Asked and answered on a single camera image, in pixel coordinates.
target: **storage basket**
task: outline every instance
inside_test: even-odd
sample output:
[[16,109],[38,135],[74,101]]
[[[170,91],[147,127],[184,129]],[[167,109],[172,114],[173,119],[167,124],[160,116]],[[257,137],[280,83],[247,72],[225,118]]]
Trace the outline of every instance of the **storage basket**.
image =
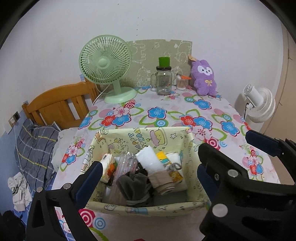
[[201,162],[197,154],[198,148],[193,142],[193,135],[187,133],[188,130],[188,127],[100,130],[88,149],[81,169],[81,174],[85,173],[91,163],[101,160],[102,155],[108,152],[114,156],[119,156],[124,151],[136,154],[149,145],[153,147],[155,153],[177,152],[181,158],[182,171],[188,186],[187,202],[140,208],[102,203],[104,184],[99,182],[86,207],[107,214],[148,217],[184,215],[204,207],[209,198],[197,179],[197,167]]

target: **jar handle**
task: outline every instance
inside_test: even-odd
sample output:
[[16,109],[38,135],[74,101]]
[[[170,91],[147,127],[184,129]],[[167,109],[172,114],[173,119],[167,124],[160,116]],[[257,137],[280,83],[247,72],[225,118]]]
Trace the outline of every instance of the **jar handle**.
[[152,87],[152,91],[156,91],[156,86],[157,86],[157,72],[152,74],[150,77],[150,81],[151,81],[151,87]]

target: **white pillow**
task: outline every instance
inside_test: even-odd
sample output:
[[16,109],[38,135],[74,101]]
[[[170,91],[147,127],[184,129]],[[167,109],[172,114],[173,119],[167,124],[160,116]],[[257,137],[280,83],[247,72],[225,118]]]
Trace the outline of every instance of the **white pillow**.
[[65,129],[59,132],[59,136],[57,138],[57,143],[54,146],[52,152],[52,165],[54,166],[54,170],[57,172],[59,170],[59,166],[61,165],[62,159],[68,149],[70,143],[73,140],[73,137],[76,134],[78,127],[72,127],[69,129]]

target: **silver screw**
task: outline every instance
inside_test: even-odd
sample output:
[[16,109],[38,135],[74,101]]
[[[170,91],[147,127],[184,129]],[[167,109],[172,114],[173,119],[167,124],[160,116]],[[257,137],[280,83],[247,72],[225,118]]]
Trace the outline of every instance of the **silver screw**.
[[239,173],[236,170],[233,170],[233,169],[228,170],[227,173],[231,177],[237,177],[239,175]]
[[226,205],[218,203],[212,208],[212,213],[218,218],[223,218],[227,215],[228,208],[226,207]]
[[71,184],[70,183],[65,183],[64,185],[63,185],[63,188],[64,189],[69,189],[71,187]]
[[214,178],[216,181],[219,181],[219,175],[217,173],[214,175]]
[[38,187],[37,189],[36,189],[36,192],[41,192],[43,190],[43,187]]

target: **electric fan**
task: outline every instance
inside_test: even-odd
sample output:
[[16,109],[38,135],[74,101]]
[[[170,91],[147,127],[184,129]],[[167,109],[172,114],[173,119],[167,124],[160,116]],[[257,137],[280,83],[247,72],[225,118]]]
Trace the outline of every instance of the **electric fan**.
[[119,104],[134,98],[131,87],[120,87],[119,80],[131,66],[131,51],[124,40],[112,35],[101,35],[90,40],[79,56],[79,67],[86,79],[95,84],[113,84],[105,102]]
[[256,90],[253,85],[248,84],[244,88],[244,95],[253,105],[248,113],[251,121],[262,123],[272,116],[276,107],[276,102],[269,89],[258,88],[258,90]]

